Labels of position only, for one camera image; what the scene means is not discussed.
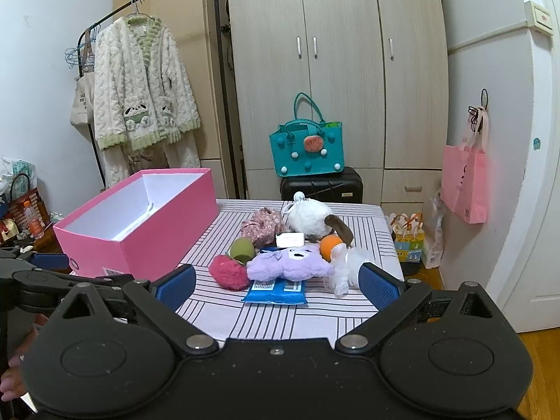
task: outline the red fuzzy ball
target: red fuzzy ball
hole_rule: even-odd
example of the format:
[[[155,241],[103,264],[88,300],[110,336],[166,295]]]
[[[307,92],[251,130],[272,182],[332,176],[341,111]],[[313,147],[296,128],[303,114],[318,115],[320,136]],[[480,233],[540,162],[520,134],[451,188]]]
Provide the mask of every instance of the red fuzzy ball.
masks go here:
[[[208,271],[221,287],[231,291],[245,289],[250,282],[247,277],[247,268],[223,254],[212,260]]]

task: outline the wet wipes package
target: wet wipes package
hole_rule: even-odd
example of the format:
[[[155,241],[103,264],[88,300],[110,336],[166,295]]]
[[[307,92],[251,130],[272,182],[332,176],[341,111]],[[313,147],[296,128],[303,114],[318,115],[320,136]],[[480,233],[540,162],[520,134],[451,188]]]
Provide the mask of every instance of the wet wipes package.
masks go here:
[[[242,301],[269,305],[303,305],[307,303],[305,281],[288,281],[283,278],[265,282],[253,281]]]

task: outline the light switch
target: light switch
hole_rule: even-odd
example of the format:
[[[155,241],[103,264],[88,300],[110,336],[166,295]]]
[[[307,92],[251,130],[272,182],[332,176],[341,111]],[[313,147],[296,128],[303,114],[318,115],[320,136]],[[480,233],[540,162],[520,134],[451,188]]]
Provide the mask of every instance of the light switch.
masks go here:
[[[554,34],[551,14],[546,8],[543,8],[534,1],[526,1],[525,15],[527,17],[527,26],[530,29],[547,36]]]

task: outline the teal bag handle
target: teal bag handle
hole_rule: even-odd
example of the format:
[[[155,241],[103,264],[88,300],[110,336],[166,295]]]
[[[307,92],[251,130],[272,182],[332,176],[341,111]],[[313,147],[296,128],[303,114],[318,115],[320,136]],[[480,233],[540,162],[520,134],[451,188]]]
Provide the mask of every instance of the teal bag handle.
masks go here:
[[[307,131],[309,131],[309,135],[319,135],[321,137],[324,137],[325,135],[325,131],[323,131],[323,128],[318,123],[315,123],[313,120],[300,118],[300,119],[289,121],[284,125],[284,128],[286,129],[286,133],[287,133],[286,137],[292,140],[294,139],[295,136],[289,132],[288,126],[291,125],[307,125]]]
[[[293,100],[293,119],[294,119],[294,120],[304,120],[304,119],[298,119],[298,115],[297,115],[297,114],[298,114],[298,109],[296,109],[296,107],[297,107],[297,105],[298,105],[298,101],[297,101],[297,100],[298,100],[298,98],[299,98],[300,96],[305,96],[305,97],[307,98],[307,100],[311,103],[311,107],[312,107],[313,109],[315,109],[315,111],[317,112],[317,115],[318,115],[318,117],[319,117],[321,123],[325,123],[325,120],[323,119],[323,114],[322,114],[321,111],[319,110],[318,105],[315,104],[315,101],[314,101],[313,99],[311,99],[311,97],[310,97],[309,95],[307,95],[306,93],[304,93],[304,92],[299,92],[299,93],[296,95],[296,99]]]

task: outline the wooden floor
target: wooden floor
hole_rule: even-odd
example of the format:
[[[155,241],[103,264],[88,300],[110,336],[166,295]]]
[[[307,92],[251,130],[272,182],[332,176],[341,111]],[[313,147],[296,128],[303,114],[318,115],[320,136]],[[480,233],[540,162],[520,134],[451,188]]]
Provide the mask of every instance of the wooden floor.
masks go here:
[[[437,269],[422,268],[416,275],[441,289]],[[533,382],[519,406],[527,420],[560,420],[560,328],[519,333],[533,359]]]

